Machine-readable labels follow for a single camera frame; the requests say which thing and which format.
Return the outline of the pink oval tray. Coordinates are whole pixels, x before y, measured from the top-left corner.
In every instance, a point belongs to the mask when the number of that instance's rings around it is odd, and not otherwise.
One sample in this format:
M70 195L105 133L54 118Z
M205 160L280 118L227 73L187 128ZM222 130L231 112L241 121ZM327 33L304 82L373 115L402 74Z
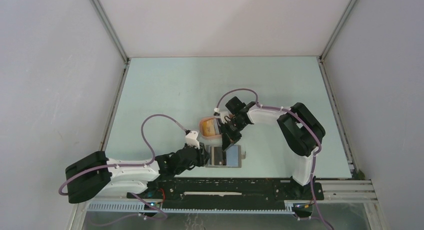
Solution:
M204 139L213 140L222 137L219 130L218 119L215 117L205 117L199 122L199 131Z

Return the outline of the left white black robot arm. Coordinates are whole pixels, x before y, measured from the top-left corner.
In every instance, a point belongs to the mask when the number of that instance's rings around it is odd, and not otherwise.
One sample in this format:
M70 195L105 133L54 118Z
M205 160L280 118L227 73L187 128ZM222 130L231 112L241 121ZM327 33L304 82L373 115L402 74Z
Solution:
M142 194L156 196L158 181L168 180L195 167L204 167L210 159L205 146L187 144L177 152L158 155L143 161L121 161L96 151L65 169L66 181L59 188L68 202L77 204L96 196Z

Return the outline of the grey card holder wallet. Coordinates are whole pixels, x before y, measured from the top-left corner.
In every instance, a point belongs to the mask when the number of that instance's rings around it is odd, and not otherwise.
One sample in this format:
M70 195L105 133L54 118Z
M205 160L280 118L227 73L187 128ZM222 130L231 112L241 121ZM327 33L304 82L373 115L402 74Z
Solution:
M211 148L219 145L210 145L207 149L210 154L209 168L241 168L242 161L246 158L246 152L242 150L241 146L233 145L227 151L226 154L226 165L224 166L213 166L211 165Z

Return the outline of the black credit card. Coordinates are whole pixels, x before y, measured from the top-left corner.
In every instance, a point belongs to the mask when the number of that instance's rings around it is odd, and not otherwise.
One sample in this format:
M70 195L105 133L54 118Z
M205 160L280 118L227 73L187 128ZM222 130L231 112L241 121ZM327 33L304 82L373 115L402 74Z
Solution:
M210 150L211 152L211 165L213 166L224 166L226 165L226 153L219 146L214 146Z

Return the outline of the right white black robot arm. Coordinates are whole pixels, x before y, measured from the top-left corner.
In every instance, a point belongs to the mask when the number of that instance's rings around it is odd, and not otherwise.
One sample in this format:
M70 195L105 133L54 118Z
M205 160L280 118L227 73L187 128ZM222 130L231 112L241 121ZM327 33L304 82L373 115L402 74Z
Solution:
M289 108L264 106L257 102L243 103L238 97L226 103L226 112L214 109L219 118L222 150L226 151L241 140L241 131L248 125L277 125L289 148L296 155L295 169L292 173L291 193L295 198L303 199L311 192L310 182L314 177L316 155L322 149L326 132L303 103Z

